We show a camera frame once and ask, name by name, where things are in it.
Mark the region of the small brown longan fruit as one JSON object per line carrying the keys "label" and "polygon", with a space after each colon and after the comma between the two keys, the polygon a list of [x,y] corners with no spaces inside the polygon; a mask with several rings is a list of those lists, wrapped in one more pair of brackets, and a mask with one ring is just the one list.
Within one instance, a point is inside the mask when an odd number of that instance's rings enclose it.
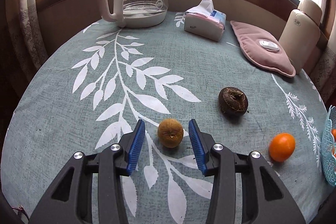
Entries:
{"label": "small brown longan fruit", "polygon": [[176,119],[164,119],[158,126],[158,139],[167,148],[179,146],[183,135],[183,127]]}

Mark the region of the small round tangerine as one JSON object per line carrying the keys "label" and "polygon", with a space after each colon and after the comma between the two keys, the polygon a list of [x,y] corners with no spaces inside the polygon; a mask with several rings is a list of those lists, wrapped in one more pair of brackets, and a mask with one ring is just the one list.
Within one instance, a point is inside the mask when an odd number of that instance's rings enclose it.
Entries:
{"label": "small round tangerine", "polygon": [[295,138],[287,132],[277,134],[271,140],[268,150],[274,161],[284,162],[291,157],[295,150]]}

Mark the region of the light blue plastic basket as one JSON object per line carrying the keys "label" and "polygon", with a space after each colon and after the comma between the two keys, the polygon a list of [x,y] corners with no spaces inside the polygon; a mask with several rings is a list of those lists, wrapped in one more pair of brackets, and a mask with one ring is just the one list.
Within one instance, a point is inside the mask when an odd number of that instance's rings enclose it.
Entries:
{"label": "light blue plastic basket", "polygon": [[335,106],[330,106],[321,137],[322,169],[326,181],[335,186]]}

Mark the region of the dark brown mangosteen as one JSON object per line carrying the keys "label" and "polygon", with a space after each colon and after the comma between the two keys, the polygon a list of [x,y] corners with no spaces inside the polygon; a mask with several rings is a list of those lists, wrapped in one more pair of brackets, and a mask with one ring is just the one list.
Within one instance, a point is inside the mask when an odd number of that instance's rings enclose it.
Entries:
{"label": "dark brown mangosteen", "polygon": [[225,87],[218,95],[219,108],[222,113],[240,117],[248,110],[248,98],[243,91],[235,87]]}

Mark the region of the green leaf-print tablecloth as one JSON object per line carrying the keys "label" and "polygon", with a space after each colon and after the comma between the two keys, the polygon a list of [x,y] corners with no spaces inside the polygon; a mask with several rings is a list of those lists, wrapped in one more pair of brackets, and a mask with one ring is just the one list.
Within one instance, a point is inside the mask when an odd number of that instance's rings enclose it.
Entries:
{"label": "green leaf-print tablecloth", "polygon": [[[158,26],[121,29],[94,22],[39,69],[14,110],[2,151],[8,203],[32,213],[77,151],[101,152],[146,124],[138,166],[122,179],[130,223],[204,223],[213,180],[198,170],[188,136],[175,149],[157,137],[162,120],[191,119],[230,150],[268,156],[272,138],[295,138],[293,155],[272,163],[304,218],[314,218],[333,188],[319,163],[327,111],[305,72],[292,79],[263,71],[242,54],[230,23],[219,42],[185,32],[180,12]],[[248,98],[240,117],[222,113],[218,95],[235,87]]]}

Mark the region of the right patterned curtain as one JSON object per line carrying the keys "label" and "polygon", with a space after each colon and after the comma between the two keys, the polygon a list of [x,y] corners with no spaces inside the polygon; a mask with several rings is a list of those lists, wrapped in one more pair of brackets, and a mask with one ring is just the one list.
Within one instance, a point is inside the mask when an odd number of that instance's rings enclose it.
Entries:
{"label": "right patterned curtain", "polygon": [[310,74],[321,99],[326,103],[335,92],[335,23],[327,46]]}

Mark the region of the patterned curtain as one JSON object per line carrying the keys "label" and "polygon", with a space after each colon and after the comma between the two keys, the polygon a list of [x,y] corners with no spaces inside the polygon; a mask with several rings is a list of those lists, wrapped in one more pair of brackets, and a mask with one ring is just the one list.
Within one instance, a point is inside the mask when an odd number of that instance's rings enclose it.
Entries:
{"label": "patterned curtain", "polygon": [[310,74],[321,99],[326,103],[335,92],[335,23],[327,46]]}
{"label": "patterned curtain", "polygon": [[31,81],[48,59],[38,20],[36,0],[5,0],[6,19],[15,55]]}

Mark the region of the pink hot water pad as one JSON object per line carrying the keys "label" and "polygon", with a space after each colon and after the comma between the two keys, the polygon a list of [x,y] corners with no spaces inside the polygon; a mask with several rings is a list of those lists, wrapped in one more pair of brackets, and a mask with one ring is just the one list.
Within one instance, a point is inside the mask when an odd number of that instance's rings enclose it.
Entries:
{"label": "pink hot water pad", "polygon": [[251,24],[230,21],[243,55],[264,70],[293,78],[295,68],[283,47],[268,31]]}

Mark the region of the cream thermos flask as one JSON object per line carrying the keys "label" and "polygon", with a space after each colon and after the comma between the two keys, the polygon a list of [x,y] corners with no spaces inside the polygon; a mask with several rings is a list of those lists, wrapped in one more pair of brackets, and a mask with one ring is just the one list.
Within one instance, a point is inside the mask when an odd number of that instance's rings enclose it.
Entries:
{"label": "cream thermos flask", "polygon": [[319,40],[321,17],[321,8],[312,0],[302,0],[289,14],[279,43],[296,74],[300,73]]}

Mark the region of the left patterned curtain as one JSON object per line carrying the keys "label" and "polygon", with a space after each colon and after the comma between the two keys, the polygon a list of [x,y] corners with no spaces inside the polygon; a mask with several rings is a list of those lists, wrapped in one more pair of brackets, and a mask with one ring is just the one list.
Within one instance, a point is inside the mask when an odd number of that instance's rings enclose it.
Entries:
{"label": "left patterned curtain", "polygon": [[38,20],[36,0],[5,0],[6,19],[15,55],[31,81],[48,59]]}

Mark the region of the tissue pack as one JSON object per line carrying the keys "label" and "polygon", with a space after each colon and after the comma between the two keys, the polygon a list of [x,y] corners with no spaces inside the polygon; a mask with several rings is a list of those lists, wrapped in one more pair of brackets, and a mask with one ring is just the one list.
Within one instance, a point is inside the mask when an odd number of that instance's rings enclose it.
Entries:
{"label": "tissue pack", "polygon": [[226,28],[226,14],[214,9],[213,0],[201,2],[185,12],[184,30],[218,42]]}

